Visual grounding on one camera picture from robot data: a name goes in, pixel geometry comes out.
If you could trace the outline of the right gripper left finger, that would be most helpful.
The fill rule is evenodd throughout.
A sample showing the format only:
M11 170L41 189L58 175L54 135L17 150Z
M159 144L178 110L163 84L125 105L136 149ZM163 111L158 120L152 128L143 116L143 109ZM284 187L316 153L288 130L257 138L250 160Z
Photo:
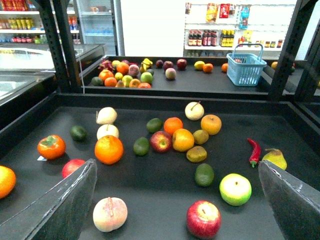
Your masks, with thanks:
M87 160L0 225L2 240L77 240L92 203L97 163Z

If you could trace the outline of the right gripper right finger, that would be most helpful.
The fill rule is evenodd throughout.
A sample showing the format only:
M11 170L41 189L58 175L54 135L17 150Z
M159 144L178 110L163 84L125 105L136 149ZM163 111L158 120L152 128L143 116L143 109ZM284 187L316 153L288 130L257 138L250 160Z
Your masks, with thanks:
M320 238L320 192L274 163L258 165L264 196L286 240Z

